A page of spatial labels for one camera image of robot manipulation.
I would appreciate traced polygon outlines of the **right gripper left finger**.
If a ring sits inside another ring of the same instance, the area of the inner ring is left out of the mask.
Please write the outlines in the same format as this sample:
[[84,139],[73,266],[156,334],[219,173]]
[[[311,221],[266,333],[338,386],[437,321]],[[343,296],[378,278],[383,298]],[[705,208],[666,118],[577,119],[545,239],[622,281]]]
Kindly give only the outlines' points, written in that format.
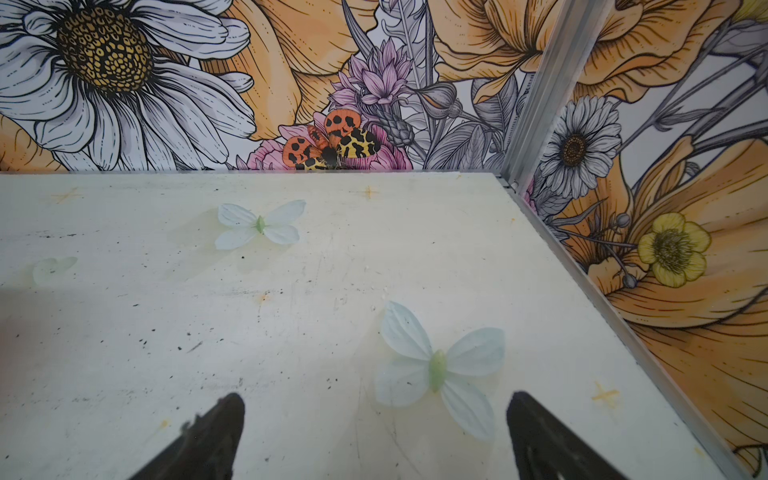
[[131,479],[232,479],[244,429],[245,403],[232,392],[182,426],[179,437]]

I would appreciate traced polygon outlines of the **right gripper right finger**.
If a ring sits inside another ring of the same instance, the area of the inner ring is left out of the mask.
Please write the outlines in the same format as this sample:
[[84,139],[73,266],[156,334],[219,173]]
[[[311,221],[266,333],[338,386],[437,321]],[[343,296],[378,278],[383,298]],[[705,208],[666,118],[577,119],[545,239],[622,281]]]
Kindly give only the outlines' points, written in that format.
[[606,461],[533,396],[516,391],[506,422],[522,480],[625,480]]

